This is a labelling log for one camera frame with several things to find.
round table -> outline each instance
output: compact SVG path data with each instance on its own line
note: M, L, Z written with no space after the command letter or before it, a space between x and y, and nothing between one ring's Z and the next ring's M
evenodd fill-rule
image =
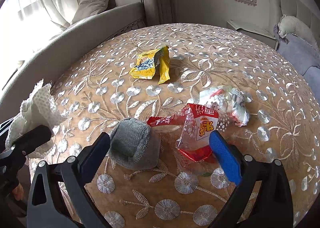
M158 85L133 79L135 55L167 45L170 80ZM130 31L103 42L75 63L52 89L69 119L54 129L55 149L47 162L63 162L92 144L119 120L168 116L197 103L201 90L232 85L245 94L251 113L247 126L230 127L223 136L256 160L282 160L289 180L296 225L320 189L319 104L293 66L272 48L242 33L200 24L168 24ZM159 165L131 171L106 158L86 185L112 227L199 227L207 225L234 189L223 170L190 176L177 168L162 137ZM33 175L39 159L30 161ZM242 216L250 212L259 184ZM62 194L78 220L65 187Z

rolled sock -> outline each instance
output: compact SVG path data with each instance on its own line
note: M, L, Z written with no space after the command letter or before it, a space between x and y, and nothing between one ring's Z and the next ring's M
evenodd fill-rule
M160 138L151 127L134 118L121 120L111 135L109 157L131 170L155 167L159 161Z

red packaging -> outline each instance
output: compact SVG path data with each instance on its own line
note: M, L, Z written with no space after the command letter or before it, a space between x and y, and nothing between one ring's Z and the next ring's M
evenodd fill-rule
M148 124L156 132L172 135L175 148L180 154L175 153L175 156L182 168L190 160L199 164L213 162L209 135L216 130L218 122L219 114L216 110L195 104L186 104L172 116L150 117L148 120Z

upholstered headboard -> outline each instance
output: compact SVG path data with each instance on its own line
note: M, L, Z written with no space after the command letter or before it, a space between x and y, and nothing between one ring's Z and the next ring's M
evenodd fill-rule
M320 19L318 19L299 0L269 0L269 33L274 36L273 27L280 21L282 15L295 16L304 22L312 31L318 46L320 47Z

white curtain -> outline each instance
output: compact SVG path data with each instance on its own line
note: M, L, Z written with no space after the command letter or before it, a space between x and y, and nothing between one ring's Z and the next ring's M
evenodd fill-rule
M77 0L5 0L0 8L0 90L17 62L29 60L70 26Z

